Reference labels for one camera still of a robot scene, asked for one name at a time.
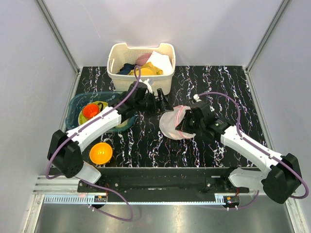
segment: yellow bowl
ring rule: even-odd
[[[91,161],[95,164],[106,164],[112,158],[112,148],[108,143],[100,142],[94,145],[89,152]]]

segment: laundry basket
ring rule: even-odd
[[[141,76],[141,80],[151,79],[153,81],[151,87],[155,95],[157,89],[162,88],[165,95],[171,91],[172,77],[175,72],[175,51],[174,47],[167,43],[161,43],[157,48],[151,47],[128,47],[126,43],[115,44],[109,54],[107,62],[107,72],[115,85],[116,91],[127,91],[130,84],[136,81],[134,75],[117,74],[125,63],[135,64],[136,60],[143,54],[156,51],[161,54],[168,55],[173,67],[173,71],[169,75],[151,75]]]

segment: white towel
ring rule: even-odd
[[[163,70],[163,75],[169,75],[173,72],[173,67],[168,55],[162,55],[156,51],[153,51],[146,63],[148,62],[151,62],[155,67]]]

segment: black patterned surface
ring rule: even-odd
[[[84,67],[76,95],[85,92],[114,90],[106,67]],[[242,67],[198,66],[176,67],[168,100],[173,106],[190,105],[194,94],[217,91],[232,97],[241,108],[241,126],[253,139],[265,145],[262,129],[252,101],[250,89]],[[234,104],[220,96],[208,97],[211,108],[218,116],[236,122]],[[252,166],[237,152],[202,135],[194,139],[175,141],[163,136],[159,130],[160,116],[146,118],[138,113],[134,125],[122,133],[106,133],[95,140],[83,153],[88,153],[100,141],[113,148],[114,160],[109,166],[127,167],[212,167]]]

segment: metallic floor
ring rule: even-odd
[[[250,197],[241,197],[241,205]],[[285,205],[260,196],[251,207],[229,211],[202,206],[133,206],[135,220],[121,222],[83,205],[44,204],[36,233],[292,233]],[[128,217],[125,205],[105,211]]]

